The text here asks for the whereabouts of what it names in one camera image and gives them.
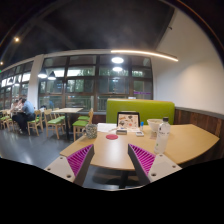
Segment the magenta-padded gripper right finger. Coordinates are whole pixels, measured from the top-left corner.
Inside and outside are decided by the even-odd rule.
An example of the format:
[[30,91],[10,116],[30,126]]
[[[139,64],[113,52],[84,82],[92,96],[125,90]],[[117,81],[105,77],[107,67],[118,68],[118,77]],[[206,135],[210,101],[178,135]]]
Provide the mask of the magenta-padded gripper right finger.
[[180,166],[164,154],[154,155],[133,144],[128,145],[128,155],[141,185],[147,185],[181,170]]

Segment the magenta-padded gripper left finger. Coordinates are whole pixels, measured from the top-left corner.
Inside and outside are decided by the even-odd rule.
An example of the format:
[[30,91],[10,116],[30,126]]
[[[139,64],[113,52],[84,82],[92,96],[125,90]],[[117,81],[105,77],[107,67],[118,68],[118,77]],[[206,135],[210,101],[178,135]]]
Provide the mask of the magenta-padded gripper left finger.
[[68,157],[59,156],[45,170],[76,185],[82,186],[93,156],[94,145],[90,144]]

